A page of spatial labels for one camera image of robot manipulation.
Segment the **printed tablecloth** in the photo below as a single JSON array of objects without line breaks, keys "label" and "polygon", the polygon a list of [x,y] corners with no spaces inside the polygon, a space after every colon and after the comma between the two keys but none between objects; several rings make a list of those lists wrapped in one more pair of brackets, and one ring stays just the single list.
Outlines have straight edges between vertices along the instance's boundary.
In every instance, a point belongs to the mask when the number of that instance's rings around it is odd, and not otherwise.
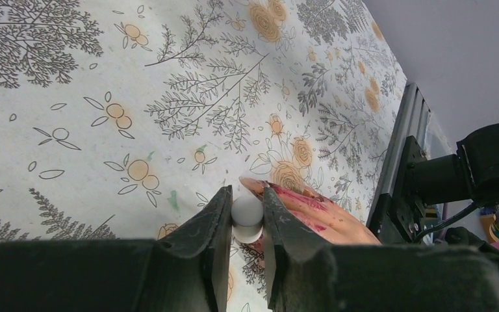
[{"label": "printed tablecloth", "polygon": [[163,237],[242,174],[364,222],[404,84],[360,0],[0,0],[0,242]]}]

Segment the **red paint stain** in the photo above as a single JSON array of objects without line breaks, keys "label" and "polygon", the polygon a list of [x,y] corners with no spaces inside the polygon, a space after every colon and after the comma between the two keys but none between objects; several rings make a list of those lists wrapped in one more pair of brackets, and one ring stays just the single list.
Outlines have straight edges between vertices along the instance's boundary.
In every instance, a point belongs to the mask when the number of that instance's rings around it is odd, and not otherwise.
[{"label": "red paint stain", "polygon": [[314,210],[328,211],[328,209],[326,207],[324,207],[321,203],[319,203],[318,201],[316,201],[312,198],[308,198],[306,196],[292,192],[291,190],[287,190],[287,189],[285,189],[279,185],[273,184],[273,183],[269,183],[269,184],[270,184],[270,187],[272,187],[272,189],[274,190],[274,192],[276,192],[276,194],[278,194],[278,195],[282,194],[282,195],[288,196],[290,198],[293,198],[295,200],[298,200],[302,203],[306,203],[309,207],[313,208]]}]

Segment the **orange rose print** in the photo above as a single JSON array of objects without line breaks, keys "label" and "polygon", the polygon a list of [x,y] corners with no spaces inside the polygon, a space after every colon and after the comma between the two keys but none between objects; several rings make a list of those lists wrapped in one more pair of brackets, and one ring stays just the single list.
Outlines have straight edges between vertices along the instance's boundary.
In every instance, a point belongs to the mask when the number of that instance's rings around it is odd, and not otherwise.
[{"label": "orange rose print", "polygon": [[372,112],[379,112],[379,101],[377,100],[377,94],[374,91],[366,88],[365,99]]},{"label": "orange rose print", "polygon": [[265,7],[256,3],[249,7],[249,15],[255,30],[269,42],[280,40],[280,28],[276,25],[273,15]]},{"label": "orange rose print", "polygon": [[284,128],[284,124],[277,114],[271,114],[267,123],[270,125],[271,137],[274,135],[280,137],[283,134],[282,129]]},{"label": "orange rose print", "polygon": [[286,10],[280,1],[269,0],[268,9],[275,20],[284,21],[286,20]]},{"label": "orange rose print", "polygon": [[280,161],[272,173],[272,181],[286,189],[302,194],[305,182],[300,171],[289,161]]},{"label": "orange rose print", "polygon": [[306,168],[311,165],[313,152],[306,140],[296,138],[294,143],[294,159],[294,163],[297,161],[302,168]]},{"label": "orange rose print", "polygon": [[158,239],[164,238],[165,236],[169,235],[171,232],[175,231],[178,228],[179,228],[179,226],[177,224],[165,223],[164,226],[160,227],[160,231],[158,233]]}]

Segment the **ping pong ball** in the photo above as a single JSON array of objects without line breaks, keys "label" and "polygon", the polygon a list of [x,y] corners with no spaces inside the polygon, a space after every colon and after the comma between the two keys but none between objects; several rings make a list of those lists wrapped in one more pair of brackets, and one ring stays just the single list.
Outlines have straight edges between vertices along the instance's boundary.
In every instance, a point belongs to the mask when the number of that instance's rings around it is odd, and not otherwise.
[{"label": "ping pong ball", "polygon": [[263,204],[255,196],[242,195],[232,204],[233,235],[244,244],[251,244],[262,233]]}]

